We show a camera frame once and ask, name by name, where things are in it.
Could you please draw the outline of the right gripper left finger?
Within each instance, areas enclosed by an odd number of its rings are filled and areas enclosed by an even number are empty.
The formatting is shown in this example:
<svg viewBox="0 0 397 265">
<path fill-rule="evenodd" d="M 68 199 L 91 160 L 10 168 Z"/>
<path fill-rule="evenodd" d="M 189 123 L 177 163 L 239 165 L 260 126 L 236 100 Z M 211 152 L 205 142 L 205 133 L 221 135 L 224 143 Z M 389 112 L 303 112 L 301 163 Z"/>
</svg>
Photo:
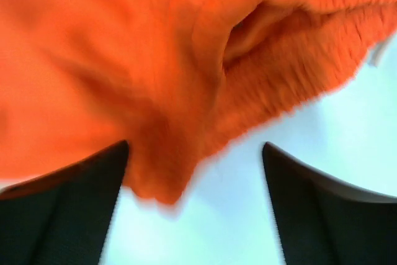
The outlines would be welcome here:
<svg viewBox="0 0 397 265">
<path fill-rule="evenodd" d="M 129 147 L 97 154 L 1 192 L 1 264 L 98 264 Z"/>
</svg>

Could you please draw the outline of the orange mesh shorts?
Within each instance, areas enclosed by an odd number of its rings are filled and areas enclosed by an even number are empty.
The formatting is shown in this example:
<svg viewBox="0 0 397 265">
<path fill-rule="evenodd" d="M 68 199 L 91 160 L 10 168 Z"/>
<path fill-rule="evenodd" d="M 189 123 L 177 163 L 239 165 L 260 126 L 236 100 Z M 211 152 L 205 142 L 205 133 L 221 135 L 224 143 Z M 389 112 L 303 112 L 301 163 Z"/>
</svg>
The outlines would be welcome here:
<svg viewBox="0 0 397 265">
<path fill-rule="evenodd" d="M 124 185 L 175 204 L 201 160 L 395 30 L 396 0 L 1 0 L 1 198 L 125 140 Z"/>
</svg>

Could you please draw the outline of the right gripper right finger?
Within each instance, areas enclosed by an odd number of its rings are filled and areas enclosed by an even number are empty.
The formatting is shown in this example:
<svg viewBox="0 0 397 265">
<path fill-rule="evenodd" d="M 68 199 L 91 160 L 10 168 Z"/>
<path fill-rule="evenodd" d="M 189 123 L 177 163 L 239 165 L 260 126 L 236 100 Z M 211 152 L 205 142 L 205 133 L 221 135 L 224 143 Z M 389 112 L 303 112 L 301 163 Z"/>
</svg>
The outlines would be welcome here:
<svg viewBox="0 0 397 265">
<path fill-rule="evenodd" d="M 267 142 L 264 173 L 286 264 L 396 264 L 396 197 L 342 181 Z"/>
</svg>

